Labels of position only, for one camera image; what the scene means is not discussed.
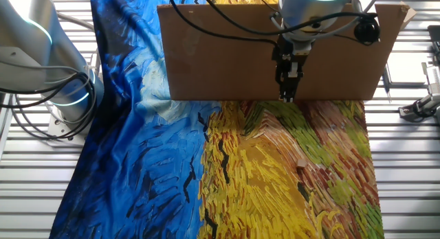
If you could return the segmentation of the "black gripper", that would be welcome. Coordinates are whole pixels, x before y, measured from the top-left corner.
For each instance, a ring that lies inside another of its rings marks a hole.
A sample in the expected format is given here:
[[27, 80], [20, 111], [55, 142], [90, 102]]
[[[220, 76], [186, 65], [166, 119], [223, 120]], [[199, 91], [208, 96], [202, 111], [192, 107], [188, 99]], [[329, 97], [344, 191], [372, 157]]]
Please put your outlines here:
[[[278, 46], [273, 49], [272, 60], [276, 62], [275, 79], [279, 80], [280, 99], [283, 102], [293, 102], [298, 87], [298, 79], [304, 76], [303, 67], [309, 55], [308, 42], [289, 42], [283, 36], [277, 40]], [[286, 95], [289, 78], [289, 98]]]

